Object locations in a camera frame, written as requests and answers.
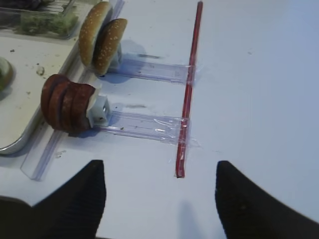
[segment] sausage slice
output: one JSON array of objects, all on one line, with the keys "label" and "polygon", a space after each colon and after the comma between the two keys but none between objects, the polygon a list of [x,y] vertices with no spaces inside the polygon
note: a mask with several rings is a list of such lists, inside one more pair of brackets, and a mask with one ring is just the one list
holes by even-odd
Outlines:
[{"label": "sausage slice", "polygon": [[70,81],[63,82],[55,87],[50,99],[48,118],[53,129],[62,130],[61,110],[65,93],[70,85]]},{"label": "sausage slice", "polygon": [[50,76],[42,87],[41,93],[41,111],[45,121],[50,124],[49,120],[49,103],[55,87],[63,82],[70,81],[66,76],[54,74]]},{"label": "sausage slice", "polygon": [[91,128],[89,119],[86,118],[86,110],[90,97],[95,88],[88,84],[82,84],[77,91],[71,107],[71,123],[75,132],[83,132]]},{"label": "sausage slice", "polygon": [[71,122],[71,108],[73,104],[73,99],[75,98],[75,95],[80,89],[80,87],[80,84],[71,82],[63,98],[61,110],[61,126],[65,132],[74,132],[74,127]]}]

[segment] clear plastic channel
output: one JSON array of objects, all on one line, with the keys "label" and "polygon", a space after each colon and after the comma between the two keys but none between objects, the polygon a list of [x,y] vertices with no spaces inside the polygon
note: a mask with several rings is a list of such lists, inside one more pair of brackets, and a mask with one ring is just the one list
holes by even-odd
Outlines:
[{"label": "clear plastic channel", "polygon": [[[109,125],[97,124],[91,131],[178,144],[181,125],[189,126],[188,120],[113,111]],[[41,181],[62,136],[66,133],[55,130],[52,134],[52,128],[46,123],[37,131],[21,170],[30,179]]]},{"label": "clear plastic channel", "polygon": [[189,65],[169,65],[161,63],[144,62],[123,56],[119,68],[109,68],[109,74],[118,74],[125,77],[140,78],[154,81],[164,81],[174,84],[186,85],[187,76],[194,67]]}]

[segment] red straw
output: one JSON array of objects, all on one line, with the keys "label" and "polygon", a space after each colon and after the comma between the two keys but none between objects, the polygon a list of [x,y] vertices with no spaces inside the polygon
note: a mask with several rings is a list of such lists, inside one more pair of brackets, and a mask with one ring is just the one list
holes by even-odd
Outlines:
[{"label": "red straw", "polygon": [[176,165],[175,165],[175,173],[177,178],[184,178],[185,177],[185,154],[187,148],[187,131],[188,131],[188,122],[189,122],[189,115],[190,115],[190,106],[191,106],[191,97],[193,91],[193,83],[195,79],[195,66],[196,66],[196,55],[197,55],[197,46],[198,46],[198,37],[199,37],[199,29],[200,29],[200,21],[201,21],[201,14],[203,12],[203,2],[199,1],[197,3],[197,12],[196,12],[196,19],[195,19],[195,26],[193,32],[193,41],[191,44],[191,51],[189,57],[189,65],[190,68],[188,69],[187,75],[187,83],[185,89],[185,96],[184,96],[184,104],[183,104],[183,113],[182,117],[184,120],[180,125],[180,133],[179,133],[179,143],[177,148],[177,156],[176,156]]}]

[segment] white table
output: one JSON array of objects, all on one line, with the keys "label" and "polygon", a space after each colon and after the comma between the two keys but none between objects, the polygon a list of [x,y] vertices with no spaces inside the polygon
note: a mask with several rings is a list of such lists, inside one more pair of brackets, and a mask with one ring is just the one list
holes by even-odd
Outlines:
[{"label": "white table", "polygon": [[[200,147],[190,149],[186,178],[173,176],[176,146],[108,135],[99,142],[64,140],[66,153],[41,183],[18,170],[19,159],[1,161],[0,194],[34,204],[90,159],[103,159],[108,196],[97,236],[224,239],[214,183],[216,163],[229,160],[319,221],[318,7],[317,0],[204,3],[198,53],[203,70],[191,112],[191,137]],[[141,50],[132,40],[167,63],[186,64],[195,9],[190,0],[130,1],[121,14],[130,20],[124,49]],[[184,88],[178,85],[132,79],[107,83],[104,90],[111,102],[148,106],[137,112],[181,114]]]}]

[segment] hamburger bun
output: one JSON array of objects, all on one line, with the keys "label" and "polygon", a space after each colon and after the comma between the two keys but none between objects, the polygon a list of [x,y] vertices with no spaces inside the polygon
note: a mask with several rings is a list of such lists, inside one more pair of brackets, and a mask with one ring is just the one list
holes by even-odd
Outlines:
[{"label": "hamburger bun", "polygon": [[98,75],[104,76],[113,58],[118,56],[127,23],[128,21],[123,18],[112,20],[101,32],[93,56],[93,67]]},{"label": "hamburger bun", "polygon": [[112,14],[112,5],[107,1],[102,1],[92,7],[85,18],[79,34],[79,53],[85,67],[91,65],[98,35],[111,20]]}]

